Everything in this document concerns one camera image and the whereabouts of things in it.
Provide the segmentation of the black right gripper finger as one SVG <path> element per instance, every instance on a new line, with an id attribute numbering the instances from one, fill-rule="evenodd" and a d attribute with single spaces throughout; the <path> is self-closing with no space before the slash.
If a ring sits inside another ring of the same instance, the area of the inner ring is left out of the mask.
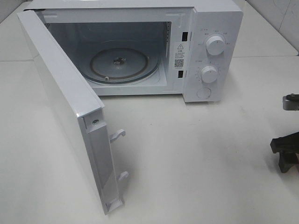
<path id="1" fill-rule="evenodd" d="M 299 153 L 299 139 L 280 137 L 270 143 L 273 153 Z"/>
<path id="2" fill-rule="evenodd" d="M 278 175 L 283 181 L 299 180 L 299 158 L 295 153 L 279 153 Z"/>

